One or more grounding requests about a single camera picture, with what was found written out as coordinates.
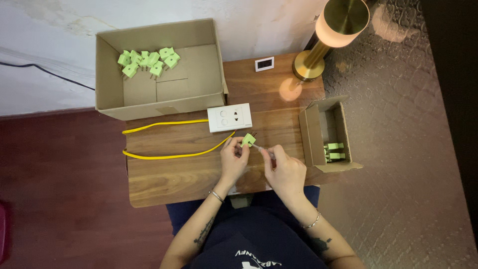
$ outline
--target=table lamp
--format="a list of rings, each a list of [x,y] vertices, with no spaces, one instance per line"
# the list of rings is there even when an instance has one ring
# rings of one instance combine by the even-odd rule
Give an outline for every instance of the table lamp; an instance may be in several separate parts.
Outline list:
[[[318,41],[312,50],[299,53],[292,63],[294,74],[312,81],[324,71],[324,55],[330,47],[350,44],[369,24],[370,12],[363,0],[330,0],[320,13],[315,32]]]

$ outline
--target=forearm tattoo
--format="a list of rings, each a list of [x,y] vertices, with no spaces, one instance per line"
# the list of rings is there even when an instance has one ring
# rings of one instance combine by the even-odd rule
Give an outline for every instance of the forearm tattoo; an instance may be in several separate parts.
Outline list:
[[[322,257],[322,253],[329,248],[327,247],[327,243],[332,241],[331,238],[327,239],[327,241],[323,241],[320,238],[312,238],[312,250],[319,256]]]
[[[214,217],[212,217],[211,220],[208,223],[206,223],[206,226],[199,234],[199,237],[194,239],[194,243],[196,243],[198,247],[201,247],[203,245],[207,234],[209,234],[209,230],[211,229],[213,222],[214,222]]]

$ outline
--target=cardboard box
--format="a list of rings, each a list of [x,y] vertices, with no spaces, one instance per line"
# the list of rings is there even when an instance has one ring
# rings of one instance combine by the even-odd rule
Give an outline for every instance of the cardboard box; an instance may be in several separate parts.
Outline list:
[[[314,101],[300,112],[299,124],[307,166],[315,166],[325,173],[363,167],[352,161],[342,105],[347,98],[348,95]],[[324,144],[327,143],[344,143],[344,148],[333,152],[345,153],[346,158],[327,163],[324,154]]]
[[[123,50],[153,52],[173,47],[181,57],[155,81],[138,69],[123,80],[117,60]],[[223,106],[227,94],[213,19],[101,32],[96,37],[96,110],[134,120]]]

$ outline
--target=small white device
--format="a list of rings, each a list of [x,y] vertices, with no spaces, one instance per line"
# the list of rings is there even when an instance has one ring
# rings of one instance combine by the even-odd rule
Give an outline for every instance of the small white device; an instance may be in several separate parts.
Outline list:
[[[274,57],[256,60],[256,72],[274,68]]]
[[[207,109],[211,133],[252,127],[249,103]]]

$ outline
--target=small screwdriver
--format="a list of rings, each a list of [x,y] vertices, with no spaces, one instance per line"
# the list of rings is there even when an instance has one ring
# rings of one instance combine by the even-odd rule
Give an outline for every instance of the small screwdriver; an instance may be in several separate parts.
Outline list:
[[[257,146],[257,145],[255,145],[255,144],[251,144],[250,142],[249,142],[249,145],[255,147],[255,148],[258,149],[259,151],[261,151],[261,149],[263,149],[263,147]],[[275,160],[275,155],[274,155],[274,153],[270,152],[270,150],[268,150],[268,149],[265,149],[265,150],[267,151],[267,153],[269,153],[269,156],[271,156],[271,159]]]

